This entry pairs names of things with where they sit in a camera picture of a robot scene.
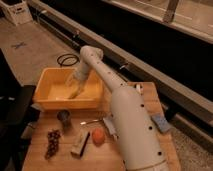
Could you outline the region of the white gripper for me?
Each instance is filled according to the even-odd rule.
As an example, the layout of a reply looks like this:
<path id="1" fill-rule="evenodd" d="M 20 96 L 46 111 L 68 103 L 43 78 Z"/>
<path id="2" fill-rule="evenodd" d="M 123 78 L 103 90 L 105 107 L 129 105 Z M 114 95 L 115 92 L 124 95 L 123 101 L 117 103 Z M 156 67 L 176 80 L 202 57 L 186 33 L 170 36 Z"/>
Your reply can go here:
<path id="1" fill-rule="evenodd" d="M 73 84 L 73 80 L 76 78 L 77 80 L 79 80 L 78 82 L 78 93 L 81 93 L 84 90 L 85 84 L 86 84 L 86 80 L 89 77 L 91 68 L 89 65 L 87 65 L 86 63 L 80 63 L 77 67 L 76 70 L 74 71 L 73 75 L 69 75 L 69 77 L 67 78 L 65 85 L 66 86 L 71 86 Z"/>

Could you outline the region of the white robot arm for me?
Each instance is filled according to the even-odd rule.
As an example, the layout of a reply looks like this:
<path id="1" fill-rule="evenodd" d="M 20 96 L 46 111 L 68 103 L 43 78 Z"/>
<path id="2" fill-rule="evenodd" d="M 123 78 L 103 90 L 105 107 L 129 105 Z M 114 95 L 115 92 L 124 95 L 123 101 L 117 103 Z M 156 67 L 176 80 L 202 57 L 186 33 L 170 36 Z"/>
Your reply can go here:
<path id="1" fill-rule="evenodd" d="M 77 96 L 94 69 L 111 92 L 110 111 L 117 133 L 119 151 L 127 171 L 169 171 L 156 129 L 141 94 L 102 62 L 103 51 L 85 45 L 80 63 L 66 85 L 69 98 Z"/>

